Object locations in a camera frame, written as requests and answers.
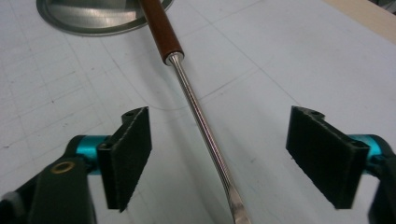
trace teal metal part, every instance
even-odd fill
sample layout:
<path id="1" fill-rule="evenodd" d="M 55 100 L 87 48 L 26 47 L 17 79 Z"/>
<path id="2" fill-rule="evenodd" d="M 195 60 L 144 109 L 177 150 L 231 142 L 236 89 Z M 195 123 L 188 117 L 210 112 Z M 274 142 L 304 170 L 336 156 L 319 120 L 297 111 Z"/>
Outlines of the teal metal part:
<path id="1" fill-rule="evenodd" d="M 105 142 L 108 135 L 87 135 L 81 139 L 78 144 L 77 154 L 82 155 L 85 160 L 92 166 L 90 175 L 100 175 L 100 169 L 98 165 L 98 157 L 96 148 Z"/>
<path id="2" fill-rule="evenodd" d="M 367 155 L 367 161 L 369 161 L 373 156 L 382 154 L 381 147 L 369 134 L 350 134 L 348 137 L 356 141 L 363 142 L 370 147 L 369 154 Z"/>

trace white table surface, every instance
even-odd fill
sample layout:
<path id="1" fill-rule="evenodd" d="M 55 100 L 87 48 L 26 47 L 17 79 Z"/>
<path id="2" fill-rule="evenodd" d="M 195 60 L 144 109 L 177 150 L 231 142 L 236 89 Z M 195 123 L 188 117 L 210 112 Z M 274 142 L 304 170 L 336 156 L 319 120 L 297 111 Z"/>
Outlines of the white table surface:
<path id="1" fill-rule="evenodd" d="M 336 211 L 285 149 L 290 107 L 344 133 L 396 147 L 396 46 L 318 0 L 176 0 L 167 11 L 183 64 L 252 223 L 367 223 L 377 181 Z M 128 211 L 99 223 L 232 223 L 222 185 L 172 68 L 149 28 L 108 37 L 62 33 L 34 0 L 0 1 L 0 195 L 78 134 L 113 134 L 149 106 L 153 150 Z"/>

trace black rubber jaw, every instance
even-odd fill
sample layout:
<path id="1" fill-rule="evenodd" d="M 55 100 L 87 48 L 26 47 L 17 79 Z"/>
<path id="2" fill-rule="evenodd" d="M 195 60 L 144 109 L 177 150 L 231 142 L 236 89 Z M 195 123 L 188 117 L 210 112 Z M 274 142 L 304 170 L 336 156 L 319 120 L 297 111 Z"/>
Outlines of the black rubber jaw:
<path id="1" fill-rule="evenodd" d="M 97 148 L 107 207 L 128 205 L 151 151 L 149 109 L 132 110 L 122 116 L 122 126 Z"/>
<path id="2" fill-rule="evenodd" d="M 286 149 L 336 209 L 351 208 L 370 148 L 335 129 L 324 117 L 294 106 Z"/>

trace wooden handle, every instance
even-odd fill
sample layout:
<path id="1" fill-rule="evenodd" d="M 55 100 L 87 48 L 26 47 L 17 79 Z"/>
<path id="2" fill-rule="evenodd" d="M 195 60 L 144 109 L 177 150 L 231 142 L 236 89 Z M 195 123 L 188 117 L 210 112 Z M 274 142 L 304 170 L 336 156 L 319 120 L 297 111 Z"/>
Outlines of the wooden handle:
<path id="1" fill-rule="evenodd" d="M 160 0 L 139 0 L 139 3 L 143 8 L 163 63 L 166 64 L 166 59 L 171 53 L 180 52 L 184 55 Z"/>

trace silver metal dish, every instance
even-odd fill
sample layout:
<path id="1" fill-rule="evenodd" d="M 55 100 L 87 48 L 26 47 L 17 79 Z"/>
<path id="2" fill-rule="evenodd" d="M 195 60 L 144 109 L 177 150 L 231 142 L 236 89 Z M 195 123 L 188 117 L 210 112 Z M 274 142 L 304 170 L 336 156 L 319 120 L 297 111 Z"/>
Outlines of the silver metal dish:
<path id="1" fill-rule="evenodd" d="M 168 9 L 173 0 L 162 0 Z M 137 0 L 37 0 L 41 17 L 75 35 L 115 35 L 145 25 Z"/>

